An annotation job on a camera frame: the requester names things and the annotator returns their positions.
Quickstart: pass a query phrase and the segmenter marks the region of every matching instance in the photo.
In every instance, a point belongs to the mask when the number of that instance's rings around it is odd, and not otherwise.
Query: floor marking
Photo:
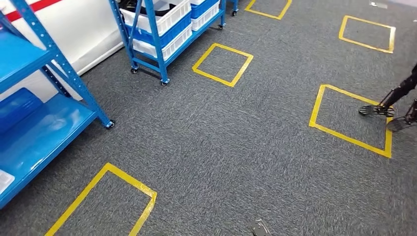
[[[368,44],[356,42],[356,41],[353,41],[351,39],[345,38],[343,36],[343,34],[345,32],[345,28],[346,28],[346,24],[347,24],[348,19],[362,21],[362,22],[365,22],[365,23],[373,24],[373,25],[376,25],[376,26],[382,26],[382,27],[390,29],[388,50],[387,49],[382,49],[382,48],[376,48],[376,47],[368,45]],[[392,26],[386,26],[386,25],[383,25],[383,24],[379,24],[379,23],[376,23],[376,22],[360,19],[360,18],[353,17],[353,16],[345,16],[345,17],[343,17],[342,25],[340,27],[339,39],[341,39],[343,41],[346,41],[346,42],[349,42],[349,43],[354,43],[354,44],[360,45],[360,46],[365,47],[365,48],[374,49],[374,50],[377,50],[377,51],[380,51],[380,52],[393,53],[394,52],[395,30],[396,30],[396,28],[392,27]]]
[[[293,2],[293,0],[287,0],[287,4],[285,4],[284,9],[282,9],[281,13],[278,16],[269,15],[269,14],[266,14],[266,13],[263,13],[263,12],[260,12],[260,11],[252,10],[251,8],[252,8],[253,4],[255,4],[255,2],[256,2],[256,0],[252,0],[249,3],[249,5],[245,8],[245,11],[249,11],[249,12],[252,12],[252,13],[255,13],[255,14],[258,14],[258,15],[271,17],[271,18],[274,18],[274,19],[277,19],[277,20],[281,20],[284,17],[285,13],[287,12],[288,8],[291,6],[291,3]]]
[[[388,130],[388,129],[386,129],[386,131],[385,131],[385,150],[382,150],[382,149],[379,149],[377,147],[373,147],[373,146],[371,146],[369,144],[366,144],[366,143],[361,142],[359,140],[353,139],[351,137],[348,137],[348,136],[346,136],[344,134],[341,134],[339,132],[336,132],[334,130],[331,130],[329,128],[326,128],[326,127],[321,126],[321,125],[319,125],[319,124],[316,123],[317,115],[319,114],[320,104],[322,103],[323,94],[324,94],[326,88],[332,89],[332,90],[337,91],[337,92],[340,92],[340,93],[342,93],[344,95],[347,95],[349,97],[356,98],[356,99],[358,99],[360,101],[363,101],[363,102],[366,102],[366,103],[370,103],[372,105],[378,105],[379,104],[379,102],[375,102],[375,101],[372,101],[370,99],[361,97],[359,95],[356,95],[356,94],[347,92],[345,90],[342,90],[342,89],[337,88],[337,87],[332,86],[332,85],[320,85],[319,93],[317,94],[317,98],[316,98],[316,102],[314,104],[313,112],[311,113],[311,118],[310,118],[309,126],[310,127],[315,127],[315,128],[317,128],[317,129],[319,129],[321,131],[324,131],[326,133],[329,133],[331,135],[334,135],[334,136],[336,136],[338,138],[341,138],[341,139],[343,139],[345,141],[348,141],[348,142],[350,142],[352,144],[356,144],[356,145],[361,146],[361,147],[363,147],[365,149],[368,149],[370,151],[376,152],[377,154],[382,155],[384,157],[391,158],[392,132],[390,130]],[[387,118],[387,124],[391,120],[392,120],[392,118]]]
[[[156,195],[157,193],[138,181],[137,179],[133,178],[132,176],[128,175],[121,169],[117,168],[116,166],[107,163],[104,167],[95,175],[95,177],[91,180],[91,182],[87,185],[87,187],[78,195],[75,201],[68,207],[68,209],[62,214],[62,216],[55,222],[55,224],[48,230],[45,234],[46,236],[54,235],[58,229],[65,223],[65,221],[70,217],[70,215],[75,211],[75,209],[80,205],[80,203],[86,198],[89,192],[96,186],[96,184],[100,181],[101,178],[109,171],[119,178],[123,179],[127,183],[133,185],[141,192],[145,193],[150,197],[150,201],[148,205],[145,207],[142,215],[139,217],[139,220],[136,222],[135,226],[133,226],[132,230],[129,233],[129,236],[135,236],[138,234],[139,230],[141,229],[143,223],[148,218],[150,212],[155,205]]]
[[[234,53],[237,53],[237,54],[244,55],[244,56],[248,57],[246,59],[245,63],[243,64],[242,68],[239,70],[238,74],[233,78],[233,80],[231,82],[220,79],[219,77],[216,77],[214,75],[210,75],[210,74],[198,69],[198,67],[201,65],[201,63],[203,63],[203,61],[209,56],[209,54],[213,51],[213,49],[215,47],[226,49],[228,51],[231,51],[231,52],[234,52]],[[234,48],[230,48],[228,46],[224,46],[224,45],[221,45],[221,44],[218,44],[218,43],[213,43],[210,46],[210,48],[201,56],[201,58],[198,59],[198,61],[194,64],[193,71],[197,74],[200,74],[200,75],[206,76],[210,79],[213,79],[215,81],[221,82],[222,84],[225,84],[227,86],[234,87],[235,84],[238,82],[238,80],[241,78],[242,74],[247,69],[247,67],[248,67],[249,63],[252,61],[252,59],[253,59],[253,55],[251,55],[251,54],[244,53],[242,51],[239,51],[239,50],[236,50]]]

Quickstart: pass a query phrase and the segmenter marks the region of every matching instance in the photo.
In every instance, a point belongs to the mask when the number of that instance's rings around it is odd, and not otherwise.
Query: blue storage crate
[[[180,21],[178,21],[174,26],[172,26],[164,35],[162,35],[159,40],[161,42],[161,48],[167,46],[179,33],[181,33],[187,26],[191,24],[191,12],[187,13]],[[126,25],[127,32],[132,30],[131,26]],[[139,33],[138,29],[133,32],[133,38],[147,42],[150,45],[155,46],[153,41],[152,33],[141,29]]]
[[[21,88],[0,102],[0,133],[35,111],[42,101],[26,88]]]
[[[200,5],[191,4],[191,18],[197,19],[210,9],[219,0],[205,0]]]

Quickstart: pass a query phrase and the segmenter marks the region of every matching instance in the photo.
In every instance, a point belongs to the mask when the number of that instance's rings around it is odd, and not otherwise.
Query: blue metal shelf
[[[0,30],[0,42],[0,93],[51,61],[50,52],[5,30]]]
[[[61,94],[0,137],[0,169],[15,180],[0,195],[0,208],[8,203],[52,161],[97,114],[83,104]]]
[[[233,3],[233,11],[232,11],[232,16],[236,16],[239,8],[238,8],[238,2],[239,0],[227,0],[227,1],[231,1]]]
[[[165,61],[165,66],[168,66],[169,64],[171,64],[188,46],[190,46],[190,44],[192,44],[198,37],[200,37],[201,34],[203,34],[219,17],[221,17],[224,14],[224,10],[219,10],[219,12],[213,16],[205,25],[203,25],[198,31],[193,31],[192,36],[187,39],[186,42],[184,42],[184,44],[178,48],[174,54],[172,54],[172,56],[170,56],[166,61]],[[158,61],[157,58],[146,54],[146,53],[141,53],[139,51],[136,51],[136,53],[145,56],[149,59]]]
[[[123,40],[123,43],[126,47],[127,55],[129,56],[130,65],[132,67],[131,72],[137,73],[137,69],[139,68],[139,65],[146,66],[152,70],[155,70],[156,72],[161,74],[161,85],[165,86],[167,83],[169,83],[170,79],[168,78],[167,74],[167,66],[172,63],[173,60],[175,60],[178,55],[180,55],[193,41],[195,41],[204,31],[207,30],[207,28],[214,23],[214,21],[218,20],[220,18],[220,29],[223,29],[223,27],[226,25],[225,23],[225,9],[226,9],[226,0],[220,0],[220,9],[219,12],[209,21],[207,22],[203,27],[201,27],[197,32],[193,32],[192,36],[179,48],[177,49],[168,60],[164,60],[164,57],[162,55],[162,48],[163,44],[161,42],[161,39],[158,34],[158,28],[156,26],[156,19],[155,19],[155,13],[153,11],[153,2],[152,0],[138,0],[138,3],[136,5],[136,11],[135,11],[135,18],[133,20],[133,26],[137,25],[138,23],[138,17],[139,12],[142,6],[142,1],[145,1],[145,8],[147,12],[147,16],[149,19],[149,24],[151,28],[151,33],[153,37],[153,45],[155,46],[156,55],[157,57],[154,58],[151,55],[139,53],[145,57],[148,57],[152,60],[155,60],[158,62],[158,66],[151,65],[147,63],[146,61],[141,60],[140,58],[136,57],[137,51],[133,50],[133,44],[132,40],[135,35],[135,28],[129,28],[126,30],[126,25],[123,20],[123,16],[121,16],[119,5],[116,0],[109,0],[110,6],[113,10],[113,15],[116,19],[116,22],[118,24],[121,38]]]
[[[58,94],[42,103],[22,88],[0,101],[0,120],[5,125],[0,130],[0,170],[13,180],[2,186],[0,208],[93,120],[99,118],[107,128],[115,124],[97,104],[26,1],[10,1],[47,51],[33,46],[0,12],[0,93],[40,70],[57,88]],[[52,71],[81,95],[86,105],[74,100]]]

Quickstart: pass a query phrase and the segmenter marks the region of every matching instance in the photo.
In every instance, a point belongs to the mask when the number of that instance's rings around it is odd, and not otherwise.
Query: white plastic bin
[[[204,2],[205,0],[190,0],[190,3],[191,4],[194,4],[194,5],[200,5],[202,2]]]
[[[190,0],[153,0],[154,10],[165,10],[169,9],[169,4],[175,4],[176,6],[169,11],[165,16],[159,17],[156,16],[156,26],[158,28],[159,36],[165,34],[172,26],[174,26],[178,21],[180,21],[187,13],[191,11]],[[133,20],[135,19],[135,13],[130,12],[124,9],[120,9],[124,16],[124,22],[131,26],[133,25]],[[147,15],[139,15],[137,26],[151,33],[149,19]]]
[[[210,7],[205,13],[203,13],[197,19],[191,19],[191,24],[193,25],[193,31],[198,31],[203,25],[205,25],[213,16],[219,12],[220,1],[216,2],[212,7]]]
[[[174,54],[187,41],[187,39],[191,37],[193,34],[191,28],[192,24],[187,26],[187,28],[179,33],[166,47],[162,49],[164,60],[168,60],[172,54]],[[157,58],[155,47],[146,42],[133,39],[133,49]]]
[[[12,184],[13,181],[13,175],[3,170],[0,170],[0,194],[4,192],[7,189],[7,187]]]

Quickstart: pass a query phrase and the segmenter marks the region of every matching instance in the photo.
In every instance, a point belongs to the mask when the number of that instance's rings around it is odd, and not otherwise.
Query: gray carpet
[[[268,10],[266,3],[254,7]],[[339,40],[345,15],[397,27],[394,53]],[[376,101],[397,86],[417,60],[416,16],[417,8],[362,0],[297,0],[281,21],[241,10],[170,65],[167,87],[145,72],[131,75],[119,51],[83,76],[116,127],[89,126],[0,211],[0,234],[44,234],[110,162],[158,193],[144,236],[248,236],[258,217],[273,236],[415,235],[416,129],[393,135],[387,159],[308,122],[320,84]],[[388,42],[373,26],[347,29],[352,40]],[[191,69],[214,42],[254,56],[234,88]],[[204,70],[231,79],[239,56],[213,53]],[[416,96],[401,100],[398,113]],[[381,148],[383,124],[358,116],[360,105],[326,91],[317,122]],[[102,181],[60,235],[126,235],[133,227],[149,198],[115,176]]]

